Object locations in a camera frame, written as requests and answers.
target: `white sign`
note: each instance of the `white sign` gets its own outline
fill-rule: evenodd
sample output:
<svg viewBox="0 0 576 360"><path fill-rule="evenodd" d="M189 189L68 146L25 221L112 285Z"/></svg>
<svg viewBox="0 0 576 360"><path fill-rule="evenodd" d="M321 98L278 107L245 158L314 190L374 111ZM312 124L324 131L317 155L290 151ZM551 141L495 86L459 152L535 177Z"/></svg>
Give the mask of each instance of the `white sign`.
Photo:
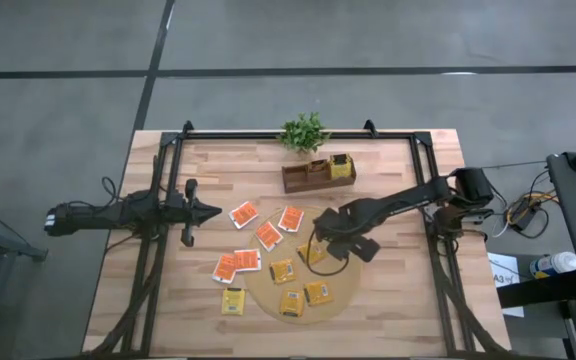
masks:
<svg viewBox="0 0 576 360"><path fill-rule="evenodd" d="M492 268L492 275L495 279L496 287L516 284L519 282L519 270L517 269L516 258L512 256L488 253L488 259L491 262L490 267ZM524 308L522 306L502 309L502 312L504 315L524 317Z"/></svg>

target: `yellow box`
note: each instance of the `yellow box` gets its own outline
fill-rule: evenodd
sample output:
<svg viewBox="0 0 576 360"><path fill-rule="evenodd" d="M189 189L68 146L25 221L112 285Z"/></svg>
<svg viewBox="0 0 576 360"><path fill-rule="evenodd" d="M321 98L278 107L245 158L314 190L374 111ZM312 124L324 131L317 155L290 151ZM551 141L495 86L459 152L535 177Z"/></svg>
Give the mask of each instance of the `yellow box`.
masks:
<svg viewBox="0 0 576 360"><path fill-rule="evenodd" d="M329 303L333 300L330 287L325 281L315 281L306 284L304 286L304 295L310 306Z"/></svg>
<svg viewBox="0 0 576 360"><path fill-rule="evenodd" d="M243 315L244 302L246 300L246 291L240 288L224 289L221 297L221 314L222 315Z"/></svg>
<svg viewBox="0 0 576 360"><path fill-rule="evenodd" d="M352 158L349 154L330 155L330 177L332 180L352 175Z"/></svg>
<svg viewBox="0 0 576 360"><path fill-rule="evenodd" d="M285 316L300 317L304 313L304 296L301 291L285 289L281 295L279 313Z"/></svg>
<svg viewBox="0 0 576 360"><path fill-rule="evenodd" d="M308 243L300 245L297 248L297 253L299 254L299 257L304 262L304 264L306 263L307 250L308 250ZM312 245L310 246L310 259L309 259L308 263L310 265L316 264L316 263L320 262L321 260L323 260L325 257L326 257L326 251L321 249L320 244L313 241Z"/></svg>
<svg viewBox="0 0 576 360"><path fill-rule="evenodd" d="M295 267L292 265L292 259L270 263L270 277L277 285L295 280L297 274L295 274Z"/></svg>

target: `round wooden board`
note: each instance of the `round wooden board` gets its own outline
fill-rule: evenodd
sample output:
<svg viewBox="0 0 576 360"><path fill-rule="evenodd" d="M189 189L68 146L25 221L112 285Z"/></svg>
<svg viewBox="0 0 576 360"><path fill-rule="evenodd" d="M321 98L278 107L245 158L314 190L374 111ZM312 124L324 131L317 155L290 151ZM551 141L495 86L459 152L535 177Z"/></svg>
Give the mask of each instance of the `round wooden board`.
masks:
<svg viewBox="0 0 576 360"><path fill-rule="evenodd" d="M351 254L348 266L344 271L337 275L319 276L308 270L306 264L304 264L297 254L297 247L308 242L308 238L314 228L312 221L321 215L323 210L314 207L299 207L299 209L304 211L304 218L301 221L299 231L296 233L285 232L277 227L283 209L278 210L268 219L260 223L261 225L265 224L266 221L270 221L273 226L281 232L284 238L271 252L268 252L261 245L257 237L253 235L248 244L248 248L260 250L262 267L261 271L245 273L244 278L248 292L253 299L255 299L257 305L259 305L259 307L261 307L268 315L287 323L311 324L328 320L338 315L350 304L352 296L359 287L362 263L359 258ZM326 253L326 255L325 259L311 265L311 267L316 271L328 273L336 271L343 266L343 261L335 259L328 253ZM288 258L292 259L297 279L280 285L275 285L270 277L269 265L271 262ZM298 318L279 314L279 305L284 289L303 291L305 284L320 280L328 283L329 291L334 298L332 302L312 307L305 303L303 315Z"/></svg>

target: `metal bracket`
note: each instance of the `metal bracket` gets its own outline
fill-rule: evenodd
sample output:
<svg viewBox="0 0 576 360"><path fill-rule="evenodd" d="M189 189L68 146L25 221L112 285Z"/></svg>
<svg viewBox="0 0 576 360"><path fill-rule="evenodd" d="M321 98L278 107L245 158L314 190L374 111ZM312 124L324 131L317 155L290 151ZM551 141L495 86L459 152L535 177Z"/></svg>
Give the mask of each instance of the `metal bracket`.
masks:
<svg viewBox="0 0 576 360"><path fill-rule="evenodd" d="M181 133L184 135L184 137L186 137L188 131L191 130L195 130L195 127L192 125L192 122L190 122L190 120L187 120L186 123L184 124L183 129L181 129Z"/></svg>
<svg viewBox="0 0 576 360"><path fill-rule="evenodd" d="M178 132L165 132L161 134L161 140L159 140L159 146L168 146L179 138Z"/></svg>
<svg viewBox="0 0 576 360"><path fill-rule="evenodd" d="M370 136L373 139L376 139L379 137L379 132L375 128L375 124L370 119L366 120L366 123L364 124L364 130L370 131Z"/></svg>
<svg viewBox="0 0 576 360"><path fill-rule="evenodd" d="M428 131L416 131L415 138L422 144L432 147L432 136Z"/></svg>

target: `black line on floor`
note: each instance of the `black line on floor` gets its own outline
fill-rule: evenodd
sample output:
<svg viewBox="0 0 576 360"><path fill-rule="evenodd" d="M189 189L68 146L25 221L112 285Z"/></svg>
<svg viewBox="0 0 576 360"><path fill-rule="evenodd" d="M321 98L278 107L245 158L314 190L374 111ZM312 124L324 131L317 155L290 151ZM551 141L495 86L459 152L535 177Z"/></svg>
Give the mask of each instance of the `black line on floor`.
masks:
<svg viewBox="0 0 576 360"><path fill-rule="evenodd" d="M146 82L144 83L144 89L141 92L141 99L139 100L139 108L137 108L137 116L135 116L135 122L132 126L133 133L136 130L143 130L144 124L146 123L146 116L148 116L148 108L150 107L150 99L152 98L152 91L155 88L155 80L157 79L157 70L159 69L159 63L161 62L161 55L164 51L164 45L166 43L166 36L168 35L168 25L170 25L170 18L172 16L172 9L175 6L175 0L166 0L166 5L164 6L164 13L161 16L161 22L159 23L159 32L157 33L157 41L155 42L155 47L152 50L152 56L150 58L150 66L148 67L148 76L146 77Z"/></svg>
<svg viewBox="0 0 576 360"><path fill-rule="evenodd" d="M175 0L166 0L166 5L164 6L164 11L161 16L161 22L159 24L159 32L157 33L157 41L155 42L155 47L153 49L152 56L150 58L150 67L144 75L146 76L146 81L144 83L144 89L141 93L141 99L139 100L139 107L137 109L137 115L135 116L135 122L133 124L133 129L130 133L130 141L128 142L128 149L126 150L126 156L124 160L124 167L121 170L121 180L119 181L119 193L124 184L124 175L126 174L126 168L128 167L128 159L130 157L130 149L132 148L132 142L135 139L135 130L141 130L144 127L146 121L146 115L148 114L148 106L150 104L150 98L152 96L152 90L154 88L156 72L159 68L159 63L161 61L161 54L163 53L164 43L166 42L166 36L168 34L168 26L170 25L170 18L172 16L172 9L175 5ZM108 242L110 241L111 231L108 231L108 236L106 237L106 243L104 248L108 247ZM95 287L95 293L93 299L97 297L97 291L99 289L99 281L101 280L101 270L103 269L106 257L102 257L101 268L99 269L99 274L97 275L97 286ZM90 318L92 315L92 310L94 306L94 301L90 304L90 310L88 311L88 321L86 322L86 333L88 333L88 328L90 326ZM80 349L83 349L85 342L85 334L81 340Z"/></svg>
<svg viewBox="0 0 576 360"><path fill-rule="evenodd" d="M0 71L0 79L145 78L147 70Z"/></svg>
<svg viewBox="0 0 576 360"><path fill-rule="evenodd" d="M284 76L492 75L557 73L576 73L576 65L188 69L159 70L157 72L157 76L160 78L237 78Z"/></svg>

